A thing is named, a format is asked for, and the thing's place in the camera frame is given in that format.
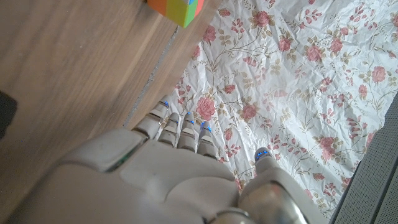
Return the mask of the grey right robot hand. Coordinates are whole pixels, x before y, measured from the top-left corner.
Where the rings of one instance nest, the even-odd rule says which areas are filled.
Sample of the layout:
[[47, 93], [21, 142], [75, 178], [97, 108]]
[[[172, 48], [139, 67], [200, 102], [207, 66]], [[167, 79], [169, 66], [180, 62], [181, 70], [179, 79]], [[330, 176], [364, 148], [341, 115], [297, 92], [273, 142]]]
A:
[[325, 223], [270, 150], [239, 188], [216, 159], [208, 122], [169, 113], [163, 97], [131, 130], [114, 129], [57, 161], [9, 223]]

